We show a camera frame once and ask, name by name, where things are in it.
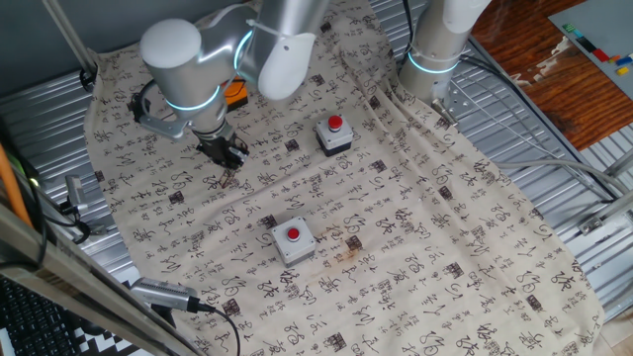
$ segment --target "emergency stop button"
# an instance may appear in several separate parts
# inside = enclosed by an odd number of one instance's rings
[[[287,232],[288,234],[288,239],[291,241],[297,241],[299,239],[299,230],[296,228],[290,228]]]
[[[329,130],[331,132],[337,133],[343,126],[343,119],[338,115],[331,116],[329,117],[329,120],[327,120],[327,125],[329,126]]]

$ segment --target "keyboard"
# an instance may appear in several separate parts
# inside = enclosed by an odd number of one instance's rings
[[[64,308],[0,277],[0,328],[16,356],[79,355]]]

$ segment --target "wooden table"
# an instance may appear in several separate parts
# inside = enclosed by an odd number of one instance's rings
[[[473,35],[578,150],[633,123],[633,101],[548,20],[582,0],[493,0]]]

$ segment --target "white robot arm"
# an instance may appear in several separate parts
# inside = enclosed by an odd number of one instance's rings
[[[232,5],[202,31],[179,19],[153,25],[140,40],[140,55],[177,120],[162,122],[146,108],[137,120],[174,140],[189,128],[200,139],[199,150],[215,163],[239,168],[248,152],[235,143],[234,129],[225,120],[222,84],[239,75],[272,100],[292,95],[308,72],[314,31],[328,3],[267,0],[259,14]],[[137,104],[144,102],[139,98]]]
[[[403,85],[431,104],[448,92],[473,25],[491,0],[431,0],[420,16],[412,51],[401,71]],[[239,168],[248,151],[235,143],[226,122],[221,85],[235,74],[256,84],[271,100],[292,95],[308,72],[328,0],[265,0],[259,14],[245,5],[222,10],[206,29],[184,20],[153,25],[140,40],[140,54],[172,107],[176,121],[147,114],[138,98],[137,120],[148,130],[174,140],[186,128],[200,139],[198,149],[229,169]]]

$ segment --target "tablecloth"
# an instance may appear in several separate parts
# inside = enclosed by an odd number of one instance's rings
[[[403,89],[366,0],[332,1],[290,99],[251,88],[227,115],[251,154],[225,189],[191,133],[175,143],[133,121],[126,104],[151,79],[137,44],[94,55],[86,143],[133,262],[229,314],[243,355],[590,355],[603,311],[580,265],[502,171]],[[327,158],[314,127],[331,114],[354,139]],[[269,228],[298,216],[316,254],[286,269]],[[175,317],[208,354],[234,354],[216,314]]]

